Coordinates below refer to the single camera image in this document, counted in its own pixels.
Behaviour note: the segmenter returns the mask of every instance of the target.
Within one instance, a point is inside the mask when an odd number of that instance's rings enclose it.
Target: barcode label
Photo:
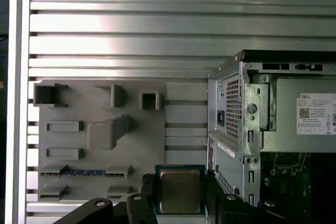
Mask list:
[[[309,118],[309,108],[300,108],[300,118]]]

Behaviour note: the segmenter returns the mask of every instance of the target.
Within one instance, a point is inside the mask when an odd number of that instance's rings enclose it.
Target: ventilation grille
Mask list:
[[[230,185],[230,183],[225,179],[225,177],[223,176],[223,174],[218,171],[218,183],[221,186],[223,192],[225,194],[233,194],[233,188]]]
[[[239,80],[233,80],[226,86],[226,134],[238,139],[238,121],[241,117],[242,103],[238,101],[240,93]]]

